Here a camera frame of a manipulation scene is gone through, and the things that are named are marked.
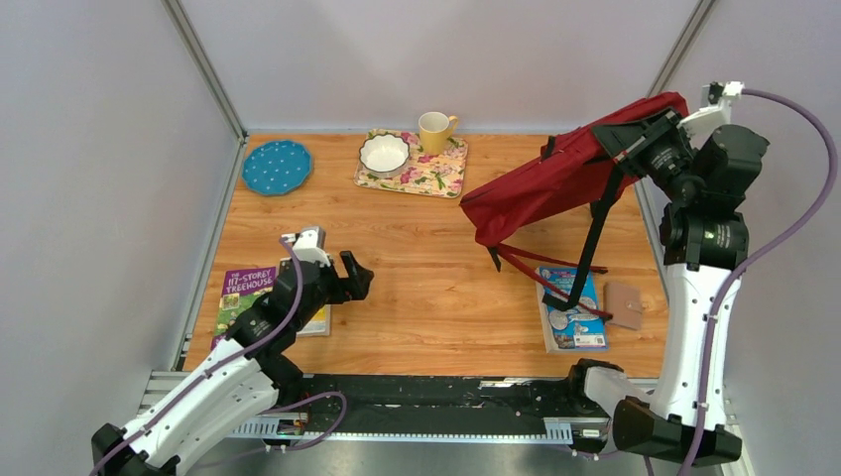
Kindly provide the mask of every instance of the white bracket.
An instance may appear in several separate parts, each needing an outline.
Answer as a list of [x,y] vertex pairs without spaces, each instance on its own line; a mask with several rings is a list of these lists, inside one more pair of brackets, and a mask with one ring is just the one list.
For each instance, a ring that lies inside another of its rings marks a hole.
[[320,226],[310,226],[300,231],[298,235],[289,233],[281,239],[292,246],[295,256],[301,261],[317,263],[319,266],[330,266],[330,256],[324,251],[324,229]]
[[704,86],[704,97],[701,100],[703,107],[680,121],[678,126],[683,128],[689,139],[695,136],[708,137],[716,128],[730,124],[732,105],[742,96],[744,87],[743,82],[730,81],[724,85],[718,101],[710,104],[715,96],[710,94],[709,85]]

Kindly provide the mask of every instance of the book cover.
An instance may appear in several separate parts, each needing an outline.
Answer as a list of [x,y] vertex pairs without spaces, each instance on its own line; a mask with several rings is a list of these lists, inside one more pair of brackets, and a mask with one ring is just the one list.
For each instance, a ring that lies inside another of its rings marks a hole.
[[[222,296],[219,298],[219,312],[216,314],[216,326],[210,349],[225,337],[225,332],[233,325],[243,310],[251,307],[257,298],[272,290],[277,268],[252,268],[225,272],[222,282]],[[329,335],[330,306],[326,305],[312,317],[312,320],[298,332],[298,336]]]
[[[541,266],[536,269],[544,279],[557,288],[569,292],[575,280],[574,268],[553,268]],[[581,307],[570,310],[558,310],[542,303],[543,294],[550,293],[557,298],[563,298],[550,291],[540,283],[538,288],[538,307],[541,310],[541,324],[546,352],[565,352],[570,350],[607,350],[607,335],[602,319]],[[587,277],[584,291],[579,301],[589,307],[598,308],[598,297],[593,276]]]

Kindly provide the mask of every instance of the white wall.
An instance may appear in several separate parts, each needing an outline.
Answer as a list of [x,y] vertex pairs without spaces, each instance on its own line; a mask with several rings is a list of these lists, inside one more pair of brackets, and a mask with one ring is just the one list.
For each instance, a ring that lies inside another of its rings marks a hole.
[[[670,89],[698,107],[700,84],[744,80],[791,97],[841,140],[841,33],[835,0],[720,0]],[[826,174],[826,153],[803,119],[743,98],[734,122],[771,141],[741,210],[752,250],[791,224]],[[806,228],[748,270],[730,328],[726,385],[757,474],[838,474],[841,413],[841,192]]]
[[236,144],[160,2],[2,2],[0,64],[0,472],[87,474],[172,362]]
[[695,0],[183,3],[248,129],[560,131],[644,96]]

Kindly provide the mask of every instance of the teal plate with white dots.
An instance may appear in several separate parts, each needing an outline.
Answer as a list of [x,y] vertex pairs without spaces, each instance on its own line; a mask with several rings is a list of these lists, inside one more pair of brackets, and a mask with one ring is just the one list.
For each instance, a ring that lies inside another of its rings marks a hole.
[[261,195],[284,195],[312,172],[312,156],[294,141],[272,141],[249,154],[242,168],[245,185]]

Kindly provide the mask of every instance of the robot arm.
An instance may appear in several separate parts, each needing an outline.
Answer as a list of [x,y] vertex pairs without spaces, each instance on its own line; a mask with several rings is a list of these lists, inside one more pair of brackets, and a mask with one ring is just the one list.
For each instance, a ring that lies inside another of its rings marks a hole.
[[[294,243],[301,282],[290,260],[282,261],[272,290],[236,318],[226,338],[172,392],[122,428],[112,424],[100,428],[92,437],[95,462],[123,443],[125,436],[143,434],[106,462],[99,476],[181,476],[243,421],[299,396],[297,382],[302,373],[282,352],[325,304],[364,299],[374,274],[362,268],[352,253],[343,251],[340,256],[348,277],[339,278],[323,250],[324,231],[319,227],[282,239]],[[287,326],[263,347],[233,358],[210,374],[212,366],[242,354],[279,326],[298,286],[302,287],[300,304]],[[187,388],[192,390],[176,400]],[[167,413],[149,427],[161,412]]]
[[[706,86],[708,105],[683,119],[666,110],[635,123],[593,128],[626,174],[650,175],[672,200],[660,227],[669,318],[656,389],[651,395],[641,391],[621,368],[606,362],[582,359],[570,369],[574,397],[613,418],[609,444],[619,450],[683,461],[698,422],[699,391],[705,388],[703,439],[694,464],[740,457],[741,440],[724,429],[722,396],[727,327],[740,281],[714,316],[708,365],[702,350],[710,336],[710,303],[747,257],[748,228],[735,209],[759,174],[768,146],[749,129],[729,124],[731,104],[742,88],[740,82]],[[700,150],[692,149],[689,139],[700,134],[709,139]]]

